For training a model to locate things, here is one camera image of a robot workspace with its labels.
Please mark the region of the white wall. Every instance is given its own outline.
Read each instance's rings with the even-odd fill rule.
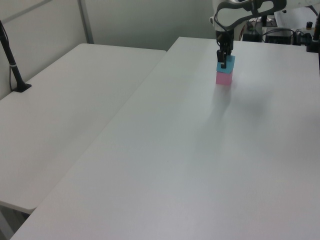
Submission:
[[[5,23],[4,28],[24,81],[87,42],[77,0],[52,0]],[[0,46],[0,99],[9,93],[9,63]]]
[[[168,50],[178,37],[214,38],[212,0],[85,0],[95,44]]]

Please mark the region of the black device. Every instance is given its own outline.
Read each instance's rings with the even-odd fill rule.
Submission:
[[[10,46],[9,46],[9,40],[8,36],[6,34],[5,28],[0,21],[0,41],[3,47],[3,50],[5,52],[6,58],[9,61],[10,68],[13,72],[13,75],[16,80],[16,88],[13,89],[14,92],[23,93],[25,90],[31,87],[30,84],[25,83],[20,75],[19,69],[17,67],[14,55],[11,52]]]
[[[276,29],[275,32],[268,33],[265,36],[265,42],[270,43],[270,44],[284,44],[284,45],[290,45],[291,44],[291,38],[292,38],[292,32],[286,30],[286,28],[273,28],[273,27],[268,27],[266,29],[266,32],[269,32],[271,30]]]
[[[245,42],[261,42],[262,41],[262,22],[247,22],[243,31],[242,40]]]

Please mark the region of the pink cube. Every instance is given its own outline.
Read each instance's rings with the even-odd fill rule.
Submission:
[[[233,71],[230,74],[217,71],[215,83],[219,85],[225,85],[225,86],[231,85],[232,74],[233,74]]]

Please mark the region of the stacked cubes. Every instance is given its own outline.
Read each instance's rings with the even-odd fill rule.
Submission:
[[[221,62],[218,62],[216,66],[216,84],[225,86],[231,85],[235,59],[235,56],[226,56],[226,68],[221,68]]]

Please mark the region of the white table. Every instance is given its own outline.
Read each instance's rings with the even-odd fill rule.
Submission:
[[[320,78],[305,47],[179,38],[12,240],[320,239]]]
[[[31,213],[165,51],[81,44],[0,101],[0,205]]]

